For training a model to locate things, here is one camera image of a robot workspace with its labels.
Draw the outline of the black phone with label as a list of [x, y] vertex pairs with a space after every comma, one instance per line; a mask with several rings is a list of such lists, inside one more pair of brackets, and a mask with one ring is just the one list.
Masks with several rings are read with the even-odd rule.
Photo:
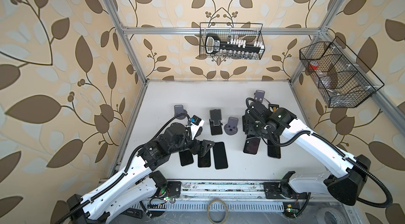
[[207, 152], [203, 157], [198, 157], [198, 168], [209, 168], [211, 166], [211, 152]]

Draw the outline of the tall black phone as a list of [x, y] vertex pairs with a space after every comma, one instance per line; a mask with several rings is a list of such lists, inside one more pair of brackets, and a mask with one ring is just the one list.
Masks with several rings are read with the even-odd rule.
[[243, 153], [256, 155], [261, 138], [248, 135], [245, 141]]

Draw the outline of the purple edged black phone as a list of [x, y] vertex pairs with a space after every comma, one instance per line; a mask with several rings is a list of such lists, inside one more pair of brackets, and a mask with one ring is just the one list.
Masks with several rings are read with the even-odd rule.
[[275, 146], [270, 141], [267, 142], [267, 156], [275, 159], [281, 158], [281, 148]]

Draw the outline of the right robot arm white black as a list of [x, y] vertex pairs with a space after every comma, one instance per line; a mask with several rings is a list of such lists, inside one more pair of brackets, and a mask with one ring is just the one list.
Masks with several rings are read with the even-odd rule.
[[[275, 193], [291, 198], [299, 193], [328, 194], [342, 204], [353, 206], [360, 202], [371, 207], [388, 208], [393, 197], [385, 184], [369, 169], [371, 161], [364, 155], [354, 156], [311, 130], [294, 113], [285, 108], [264, 106], [254, 98], [245, 100], [243, 131], [264, 139], [270, 147], [284, 148], [297, 144], [322, 163], [327, 172], [298, 174], [289, 171], [279, 182]], [[383, 191], [386, 199], [374, 203], [360, 197], [367, 180], [371, 179]]]

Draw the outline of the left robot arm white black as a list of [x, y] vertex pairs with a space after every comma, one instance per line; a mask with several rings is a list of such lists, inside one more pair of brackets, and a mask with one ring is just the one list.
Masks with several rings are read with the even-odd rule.
[[169, 161], [173, 153], [190, 151], [205, 156], [213, 141], [197, 140], [204, 121], [194, 115], [179, 114], [186, 123], [167, 121], [147, 143], [136, 147], [127, 164], [102, 185], [81, 196], [68, 199], [69, 212], [57, 220], [69, 219], [73, 224], [108, 224], [132, 205], [155, 196], [167, 184], [158, 167]]

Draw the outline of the round stand of phone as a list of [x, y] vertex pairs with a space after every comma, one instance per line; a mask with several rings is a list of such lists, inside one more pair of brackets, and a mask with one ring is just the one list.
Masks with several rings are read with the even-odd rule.
[[256, 90], [254, 93], [254, 100], [262, 103], [264, 101], [264, 99], [265, 99], [265, 91]]
[[224, 131], [227, 135], [235, 135], [238, 132], [239, 119], [235, 117], [229, 117], [227, 124], [224, 126]]

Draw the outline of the round stand of rear phone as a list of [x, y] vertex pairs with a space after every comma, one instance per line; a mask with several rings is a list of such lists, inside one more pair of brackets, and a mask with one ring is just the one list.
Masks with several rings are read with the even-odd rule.
[[256, 90], [254, 93], [254, 100], [262, 103], [264, 101], [264, 99], [265, 99], [265, 91]]

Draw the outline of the black centre phone stand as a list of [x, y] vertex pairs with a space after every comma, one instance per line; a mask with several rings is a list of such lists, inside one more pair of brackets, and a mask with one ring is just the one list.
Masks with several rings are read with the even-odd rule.
[[210, 114], [210, 129], [211, 129], [211, 135], [221, 135], [223, 134], [222, 130], [222, 115], [221, 115], [221, 110], [220, 109], [212, 109], [209, 111]]

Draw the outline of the grey round phone stand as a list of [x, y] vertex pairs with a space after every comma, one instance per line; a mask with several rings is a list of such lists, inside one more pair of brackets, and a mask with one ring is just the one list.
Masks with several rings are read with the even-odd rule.
[[183, 105], [174, 105], [174, 112], [175, 112], [175, 118], [178, 120], [183, 120], [187, 118], [187, 111], [184, 109]]

